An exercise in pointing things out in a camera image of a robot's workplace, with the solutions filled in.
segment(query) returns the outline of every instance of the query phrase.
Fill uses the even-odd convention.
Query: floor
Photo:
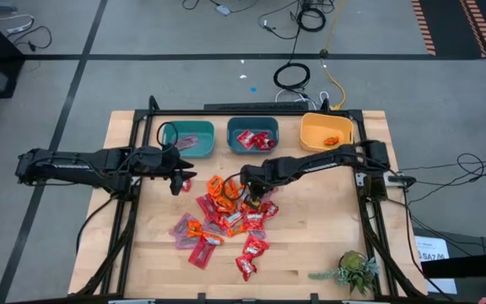
[[[180,0],[14,2],[20,14],[33,14],[35,24],[52,31],[52,45],[35,54],[286,54],[292,49],[292,41],[277,39],[257,25],[257,16],[286,3],[281,0],[261,1],[253,9],[228,17],[215,12],[208,1],[201,1],[192,11],[184,10]],[[223,1],[234,9],[248,2]],[[96,14],[101,18],[100,26],[91,37],[93,45],[85,47]],[[13,24],[0,21],[0,28]],[[270,17],[268,24],[276,26],[281,35],[293,34],[296,29],[287,11]],[[325,30],[302,32],[296,52],[317,53],[326,37]],[[41,44],[46,37],[38,33],[30,39]],[[22,51],[30,53],[27,46]],[[344,108],[386,112],[401,167],[454,163],[465,152],[486,160],[486,60],[417,60],[421,57],[411,56],[426,52],[409,1],[348,0],[331,52],[377,55],[325,64],[347,91]],[[406,56],[383,60],[380,54]],[[36,147],[48,148],[51,143],[67,151],[100,149],[111,111],[144,108],[149,95],[155,95],[164,109],[273,101],[278,92],[273,73],[285,63],[152,58],[30,60],[14,97],[0,100],[0,281],[33,193],[32,188],[16,184],[17,155]],[[317,99],[318,92],[326,90],[332,100],[339,99],[319,61],[298,62],[310,67],[306,91],[311,97]],[[286,74],[283,80],[298,77],[297,73]],[[54,142],[62,109],[64,117],[68,114],[67,123],[61,141]],[[462,173],[455,166],[410,171],[426,182],[447,182]],[[409,198],[419,198],[431,189],[415,185]],[[0,289],[0,299],[6,295],[6,301],[25,301],[67,294],[75,237],[90,194],[89,187],[81,186],[44,191],[36,213],[30,209],[29,214],[35,215],[30,234],[23,252],[15,251],[22,253],[21,258],[13,258],[17,268],[6,274],[10,288]],[[412,206],[416,216],[438,231],[486,237],[486,178],[445,188]]]

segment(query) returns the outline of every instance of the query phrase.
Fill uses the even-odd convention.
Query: teal bowl
[[[179,139],[186,136],[196,135],[198,144],[194,147],[180,150],[181,157],[184,158],[208,158],[213,153],[215,139],[215,128],[211,122],[206,121],[178,121],[171,122],[177,129]],[[176,140],[174,128],[167,124],[164,127],[162,142],[163,144],[173,143]]]
[[[275,148],[270,150],[259,150],[257,147],[246,149],[237,137],[245,130],[251,130],[254,134],[267,132],[269,138],[275,141],[275,147],[278,145],[278,122],[273,117],[233,117],[228,121],[228,146],[232,152],[239,155],[264,155],[272,153]]]

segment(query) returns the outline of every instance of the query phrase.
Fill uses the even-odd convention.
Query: black metal frame
[[[140,123],[145,118],[145,129],[143,134],[143,142],[142,145],[149,144],[149,138],[151,134],[151,127],[153,125],[153,118],[155,116],[302,116],[309,112],[327,114],[332,116],[338,117],[346,117],[353,121],[355,121],[356,125],[358,126],[359,131],[359,139],[366,140],[367,135],[365,131],[365,122],[363,118],[363,112],[361,110],[346,110],[346,111],[330,111],[328,102],[324,102],[322,108],[319,111],[302,111],[302,110],[275,110],[275,109],[266,109],[266,110],[160,110],[159,105],[157,104],[156,100],[153,96],[149,98],[149,107],[146,110],[136,110],[134,112],[133,122],[132,122],[132,131],[129,139],[129,146],[135,147],[138,141],[138,128]],[[367,193],[367,189],[365,185],[358,185],[357,183],[358,177],[354,173],[354,182],[356,185],[356,190],[358,194],[358,203],[359,203],[359,214],[361,217],[362,229],[364,230],[364,244],[365,249],[367,252],[367,257],[373,258],[375,256],[375,249],[379,251],[382,258],[389,259],[392,261],[391,257],[389,256],[389,246],[387,243],[387,235],[386,235],[386,228],[385,222],[383,218],[383,214],[381,212],[380,202],[375,200],[371,201],[372,208],[375,214],[375,222],[376,222],[376,230],[377,236],[369,236],[365,233],[365,229],[372,229],[370,226],[369,221],[369,214],[367,211],[367,203],[369,202],[367,198],[369,197],[369,193]],[[368,185],[371,183],[373,188],[379,188],[382,191],[383,195],[385,194],[386,187],[382,179],[378,180],[371,180],[369,177],[365,178],[364,184]],[[102,301],[106,299],[106,296],[109,297],[111,300],[119,300],[123,298],[125,294],[125,285],[127,283],[127,273],[129,268],[129,262],[131,257],[131,250],[132,250],[132,239],[134,234],[135,222],[137,218],[138,212],[138,203],[139,203],[139,194],[141,192],[141,182],[137,182],[135,185],[130,187],[130,193],[127,195],[126,199],[118,200],[116,206],[116,213],[115,218],[112,226],[111,232],[111,239],[108,248],[108,255],[105,261],[100,265],[99,269],[95,273],[94,277],[88,282],[88,284],[76,294],[72,294],[67,298],[61,299],[50,299],[50,300],[41,300],[41,301],[28,301],[24,303],[36,303],[36,304],[47,304],[47,303],[63,303],[63,302],[74,302],[74,301],[83,301],[87,299],[87,296],[90,296],[91,303],[97,303],[99,297],[101,297]],[[124,206],[126,202],[130,202],[131,208],[130,213],[127,220],[127,225],[124,231],[120,235],[121,230],[121,223],[122,217],[124,213]],[[382,246],[381,248],[373,247],[372,242],[380,243]],[[113,263],[116,260],[116,257],[119,255],[120,251],[122,252],[122,259],[121,259],[121,267],[120,273],[118,275],[118,282],[117,288],[115,293],[109,293],[110,283],[111,283],[111,276],[112,276],[112,269]],[[407,298],[407,297],[399,297],[397,292],[397,284],[392,275],[393,272],[397,274],[401,270],[396,266],[393,269],[389,269],[386,267],[386,281],[388,285],[389,295],[383,296],[381,292],[381,284],[380,278],[378,275],[375,277],[375,284],[374,284],[374,296],[375,301],[389,301],[390,303],[406,303],[406,302],[429,302],[433,301],[427,298]],[[100,295],[93,296],[95,290],[100,285]],[[155,303],[205,303],[205,294],[201,293],[197,295],[197,299],[188,299],[188,300],[171,300],[171,299],[155,299]],[[215,302],[215,303],[232,303],[234,300],[207,300],[207,302]],[[275,301],[275,300],[256,300],[261,303],[309,303],[309,301]],[[320,301],[317,294],[310,294],[310,303],[341,303],[341,301]]]

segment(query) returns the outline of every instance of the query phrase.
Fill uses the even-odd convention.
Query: yellow cable
[[[331,29],[329,30],[329,36],[327,37],[326,46],[324,47],[324,50],[326,50],[326,51],[327,51],[327,48],[329,47],[329,44],[332,42],[333,31],[335,30],[335,27],[337,26],[338,14],[340,13],[341,8],[343,8],[343,6],[344,6],[344,1],[345,0],[341,0],[340,4],[338,4],[338,7],[335,8],[335,14],[333,15],[333,21],[331,22]],[[329,71],[327,70],[326,65],[324,64],[324,61],[323,61],[322,58],[320,58],[320,64],[321,64],[321,67],[324,69],[324,71],[326,71],[326,74],[327,74],[327,77],[329,78],[329,80],[331,80],[331,82],[333,82],[333,84],[335,84],[338,87],[338,89],[341,90],[341,94],[343,95],[341,102],[339,102],[335,106],[331,106],[331,109],[334,110],[334,111],[340,110],[341,106],[343,106],[344,102],[346,101],[346,91],[344,91],[344,88],[342,87],[342,85],[337,80],[335,80],[333,75],[331,75],[331,73],[329,73]]]

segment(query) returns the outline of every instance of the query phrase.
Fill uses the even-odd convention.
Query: concrete floor
[[[80,54],[100,0],[15,2],[21,14],[33,14],[37,24],[52,30],[52,46],[39,53]],[[243,2],[248,1],[224,1],[233,8],[245,6]],[[283,3],[262,1],[252,10],[222,17],[205,0],[193,11],[181,8],[181,1],[109,0],[92,53],[288,53],[292,41],[277,39],[257,26],[259,14]],[[285,35],[295,29],[287,11],[268,22]],[[0,22],[0,28],[6,26]],[[304,32],[297,52],[318,52],[326,35]],[[30,39],[45,37],[39,33]],[[408,1],[348,0],[332,52],[425,54],[425,49]],[[311,69],[306,89],[310,96],[318,98],[318,92],[326,90],[337,100],[339,93],[320,63],[302,62]],[[100,149],[111,111],[144,108],[149,95],[165,109],[273,101],[278,92],[273,73],[284,63],[89,61],[59,149]],[[344,108],[386,111],[401,167],[451,163],[463,152],[486,160],[486,61],[329,60],[326,65],[347,91]],[[29,61],[14,97],[0,100],[0,280],[33,191],[16,184],[16,156],[48,147],[76,67],[76,61]],[[247,78],[240,79],[242,74]],[[447,182],[462,171],[448,167],[411,173],[423,181]],[[418,198],[430,189],[413,186],[409,197]],[[75,237],[90,194],[89,187],[81,186],[45,190],[7,301],[67,294]],[[486,179],[443,189],[414,203],[413,212],[436,230],[486,237]]]

